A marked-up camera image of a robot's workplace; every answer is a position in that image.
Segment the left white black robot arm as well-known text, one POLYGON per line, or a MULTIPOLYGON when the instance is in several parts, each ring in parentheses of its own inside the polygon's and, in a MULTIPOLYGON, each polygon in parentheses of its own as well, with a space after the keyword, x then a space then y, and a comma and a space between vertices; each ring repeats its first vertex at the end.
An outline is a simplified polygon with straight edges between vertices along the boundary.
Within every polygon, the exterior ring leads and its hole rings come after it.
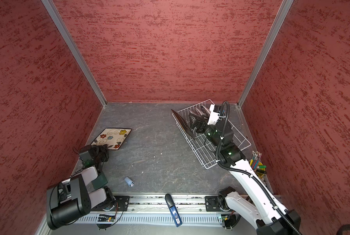
POLYGON ((117 211, 118 203, 102 171, 109 160, 108 145, 79 150, 82 169, 47 190, 46 221, 51 230, 75 223, 93 209, 117 211))

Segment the dark brown square plate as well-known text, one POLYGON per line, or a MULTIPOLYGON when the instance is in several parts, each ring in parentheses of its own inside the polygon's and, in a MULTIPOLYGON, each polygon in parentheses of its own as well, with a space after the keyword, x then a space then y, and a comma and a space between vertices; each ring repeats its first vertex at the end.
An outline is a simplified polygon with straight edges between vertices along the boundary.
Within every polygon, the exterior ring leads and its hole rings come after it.
POLYGON ((174 117, 177 119, 177 121, 179 122, 181 128, 183 129, 183 131, 190 137, 190 138, 195 138, 195 135, 193 133, 193 131, 191 130, 191 128, 188 126, 187 122, 184 120, 184 118, 182 116, 180 116, 176 111, 174 111, 173 109, 171 110, 174 114, 174 117))

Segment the floral square ceramic plate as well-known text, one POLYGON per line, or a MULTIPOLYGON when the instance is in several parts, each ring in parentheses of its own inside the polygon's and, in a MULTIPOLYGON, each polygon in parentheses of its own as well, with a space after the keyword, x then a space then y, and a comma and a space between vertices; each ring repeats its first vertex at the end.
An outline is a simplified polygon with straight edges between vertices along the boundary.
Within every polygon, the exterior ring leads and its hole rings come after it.
POLYGON ((118 150, 132 129, 106 128, 92 142, 91 145, 105 146, 108 150, 118 150))

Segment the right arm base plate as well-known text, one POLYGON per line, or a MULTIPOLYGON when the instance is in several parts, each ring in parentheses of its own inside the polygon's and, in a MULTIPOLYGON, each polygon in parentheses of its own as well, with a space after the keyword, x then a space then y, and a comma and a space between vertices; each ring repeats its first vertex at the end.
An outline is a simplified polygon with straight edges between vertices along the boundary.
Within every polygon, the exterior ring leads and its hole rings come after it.
POLYGON ((204 199, 205 199, 205 208, 207 212, 222 211, 218 196, 206 196, 204 199))

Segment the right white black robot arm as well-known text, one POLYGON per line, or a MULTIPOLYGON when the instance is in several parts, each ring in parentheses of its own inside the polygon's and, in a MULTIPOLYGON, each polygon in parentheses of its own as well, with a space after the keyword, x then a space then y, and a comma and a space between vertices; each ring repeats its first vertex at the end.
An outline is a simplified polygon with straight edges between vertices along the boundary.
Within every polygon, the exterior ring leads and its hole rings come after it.
POLYGON ((288 210, 266 188, 249 165, 245 155, 232 140, 232 129, 227 116, 190 113, 189 133, 202 132, 211 142, 215 163, 229 171, 238 180, 251 202, 245 201, 236 191, 221 192, 224 209, 237 212, 259 235, 299 235, 300 216, 295 210, 288 210))

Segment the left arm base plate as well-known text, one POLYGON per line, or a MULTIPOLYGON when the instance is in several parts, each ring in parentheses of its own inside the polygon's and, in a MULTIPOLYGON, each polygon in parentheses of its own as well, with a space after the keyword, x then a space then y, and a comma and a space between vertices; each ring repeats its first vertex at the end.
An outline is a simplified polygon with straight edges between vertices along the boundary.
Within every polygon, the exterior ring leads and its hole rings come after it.
POLYGON ((105 202, 102 202, 100 204, 98 204, 97 206, 95 206, 94 208, 91 209, 91 211, 104 211, 104 212, 114 212, 114 211, 124 211, 126 212, 128 210, 128 206, 129 206, 129 200, 130 200, 130 196, 126 196, 126 195, 118 195, 118 196, 114 196, 115 197, 115 201, 114 202, 110 202, 108 200, 106 200, 105 202))

